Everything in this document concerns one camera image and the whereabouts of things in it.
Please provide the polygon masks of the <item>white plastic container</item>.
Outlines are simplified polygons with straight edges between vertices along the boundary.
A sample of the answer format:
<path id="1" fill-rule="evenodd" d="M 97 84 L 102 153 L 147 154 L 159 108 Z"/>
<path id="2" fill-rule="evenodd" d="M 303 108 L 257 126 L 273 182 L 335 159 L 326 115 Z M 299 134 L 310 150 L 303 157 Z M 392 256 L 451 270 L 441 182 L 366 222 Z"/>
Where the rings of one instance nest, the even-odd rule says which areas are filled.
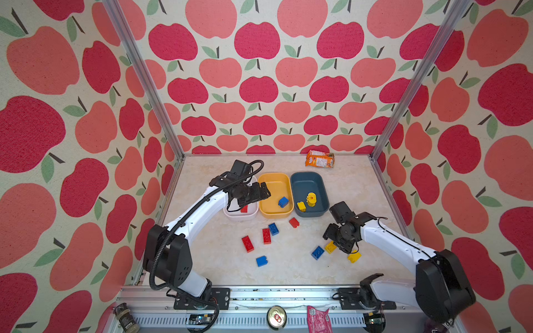
<path id="1" fill-rule="evenodd" d="M 250 221 L 257 215 L 260 197 L 259 184 L 255 176 L 244 183 L 234 185 L 229 189 L 228 202 L 223 207 L 223 213 L 232 221 Z"/>

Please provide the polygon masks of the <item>yellow plastic container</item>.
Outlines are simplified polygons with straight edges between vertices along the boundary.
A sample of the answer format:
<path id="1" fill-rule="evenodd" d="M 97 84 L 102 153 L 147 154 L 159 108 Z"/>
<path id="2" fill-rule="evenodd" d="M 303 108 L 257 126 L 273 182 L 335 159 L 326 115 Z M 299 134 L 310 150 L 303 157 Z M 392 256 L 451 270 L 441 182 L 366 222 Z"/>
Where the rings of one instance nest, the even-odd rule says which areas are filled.
<path id="1" fill-rule="evenodd" d="M 294 211 L 294 199 L 291 190 L 290 177 L 285 173 L 263 173 L 259 182 L 265 182 L 271 197 L 259 203 L 259 209 L 263 217 L 267 219 L 284 219 Z M 282 197 L 289 199 L 290 203 L 281 208 L 278 205 Z"/>

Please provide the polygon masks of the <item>yellow round lego piece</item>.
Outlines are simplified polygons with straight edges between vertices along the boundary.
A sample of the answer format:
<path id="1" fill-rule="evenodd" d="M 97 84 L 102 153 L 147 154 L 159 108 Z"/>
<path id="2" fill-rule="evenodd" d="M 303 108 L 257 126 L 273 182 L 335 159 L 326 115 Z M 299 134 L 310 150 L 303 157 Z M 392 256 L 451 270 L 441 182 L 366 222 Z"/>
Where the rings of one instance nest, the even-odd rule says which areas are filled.
<path id="1" fill-rule="evenodd" d="M 307 205 L 309 207 L 314 207 L 316 205 L 316 202 L 317 202 L 316 194 L 314 192 L 308 193 L 308 195 L 306 197 L 306 202 L 307 202 Z"/>

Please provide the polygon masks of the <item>dark teal plastic container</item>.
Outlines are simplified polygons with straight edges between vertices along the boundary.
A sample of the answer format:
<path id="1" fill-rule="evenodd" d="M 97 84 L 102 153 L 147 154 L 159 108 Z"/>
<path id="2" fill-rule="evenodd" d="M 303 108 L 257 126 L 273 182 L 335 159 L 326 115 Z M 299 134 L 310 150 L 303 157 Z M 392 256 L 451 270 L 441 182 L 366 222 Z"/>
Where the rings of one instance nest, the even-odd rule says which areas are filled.
<path id="1" fill-rule="evenodd" d="M 290 177 L 291 190 L 295 202 L 296 214 L 302 218 L 315 218 L 323 216 L 330 208 L 326 187 L 320 174 L 311 171 L 293 173 Z M 309 207 L 306 202 L 308 193 L 314 192 L 317 202 L 314 207 Z M 304 202 L 306 212 L 301 212 L 298 202 Z"/>

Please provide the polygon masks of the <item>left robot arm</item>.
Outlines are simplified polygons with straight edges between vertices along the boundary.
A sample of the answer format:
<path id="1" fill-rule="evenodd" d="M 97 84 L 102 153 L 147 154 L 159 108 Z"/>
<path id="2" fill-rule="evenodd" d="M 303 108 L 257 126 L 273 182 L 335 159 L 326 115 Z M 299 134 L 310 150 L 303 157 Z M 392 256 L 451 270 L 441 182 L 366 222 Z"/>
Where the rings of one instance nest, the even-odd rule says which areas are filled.
<path id="1" fill-rule="evenodd" d="M 229 209 L 233 201 L 241 209 L 271 196 L 266 183 L 253 181 L 264 166 L 262 160 L 234 161 L 229 171 L 209 182 L 201 197 L 182 215 L 165 226 L 150 229 L 142 266 L 149 274 L 152 290 L 168 289 L 197 304 L 215 305 L 211 281 L 193 270 L 190 245 L 207 223 L 218 212 Z"/>

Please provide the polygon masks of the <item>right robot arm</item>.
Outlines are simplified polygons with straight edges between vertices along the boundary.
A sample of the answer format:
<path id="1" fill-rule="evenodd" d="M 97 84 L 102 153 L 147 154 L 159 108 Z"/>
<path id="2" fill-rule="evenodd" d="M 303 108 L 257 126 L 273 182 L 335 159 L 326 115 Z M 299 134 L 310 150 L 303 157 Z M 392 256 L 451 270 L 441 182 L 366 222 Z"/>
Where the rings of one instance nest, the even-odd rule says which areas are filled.
<path id="1" fill-rule="evenodd" d="M 361 241 L 372 244 L 402 264 L 414 277 L 387 280 L 375 273 L 359 283 L 349 301 L 365 309 L 382 302 L 395 302 L 419 308 L 437 323 L 454 320 L 476 303 L 476 295 L 459 258 L 449 250 L 422 246 L 385 226 L 380 217 L 356 214 L 342 201 L 330 208 L 331 223 L 323 238 L 347 255 L 355 255 Z"/>

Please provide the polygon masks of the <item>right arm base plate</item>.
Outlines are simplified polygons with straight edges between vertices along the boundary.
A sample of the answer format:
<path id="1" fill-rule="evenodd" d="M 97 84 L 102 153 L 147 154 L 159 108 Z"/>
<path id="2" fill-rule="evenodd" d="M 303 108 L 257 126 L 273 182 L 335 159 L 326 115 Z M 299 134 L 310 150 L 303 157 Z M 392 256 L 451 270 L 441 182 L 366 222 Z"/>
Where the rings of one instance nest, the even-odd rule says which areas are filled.
<path id="1" fill-rule="evenodd" d="M 339 288 L 332 299 L 339 301 L 343 310 L 395 310 L 395 302 L 380 301 L 370 288 Z"/>

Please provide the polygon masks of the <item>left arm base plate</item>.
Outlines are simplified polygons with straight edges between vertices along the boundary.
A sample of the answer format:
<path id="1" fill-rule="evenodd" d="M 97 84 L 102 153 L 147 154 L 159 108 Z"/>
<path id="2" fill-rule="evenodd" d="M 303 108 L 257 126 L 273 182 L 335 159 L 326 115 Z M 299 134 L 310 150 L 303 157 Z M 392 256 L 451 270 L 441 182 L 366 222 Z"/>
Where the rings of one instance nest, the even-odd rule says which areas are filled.
<path id="1" fill-rule="evenodd" d="M 230 288 L 212 288 L 209 305 L 201 304 L 194 301 L 193 298 L 185 294 L 177 294 L 174 301 L 175 310 L 214 310 L 214 304 L 219 306 L 220 310 L 228 310 L 230 302 Z"/>

